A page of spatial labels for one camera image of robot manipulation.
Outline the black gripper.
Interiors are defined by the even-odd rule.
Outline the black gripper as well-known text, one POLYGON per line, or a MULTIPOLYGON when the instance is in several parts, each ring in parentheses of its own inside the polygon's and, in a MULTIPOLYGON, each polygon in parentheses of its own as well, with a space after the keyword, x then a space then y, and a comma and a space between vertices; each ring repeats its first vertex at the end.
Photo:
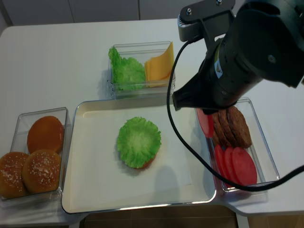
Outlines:
POLYGON ((238 97, 219 85, 214 67, 214 57, 221 41, 218 39, 211 44, 195 76, 181 89, 173 92, 172 101, 176 111, 185 107, 201 108, 212 114, 236 104, 238 97))

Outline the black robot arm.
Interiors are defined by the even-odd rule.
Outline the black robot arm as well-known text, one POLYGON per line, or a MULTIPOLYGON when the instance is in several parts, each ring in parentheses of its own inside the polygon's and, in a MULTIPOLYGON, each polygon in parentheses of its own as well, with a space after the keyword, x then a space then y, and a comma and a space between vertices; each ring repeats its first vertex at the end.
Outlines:
POLYGON ((234 105, 262 80, 296 88, 304 81, 304 3, 247 0, 236 14, 233 0, 203 0, 178 15, 180 40, 204 40, 197 74, 172 94, 176 110, 212 114, 234 105))

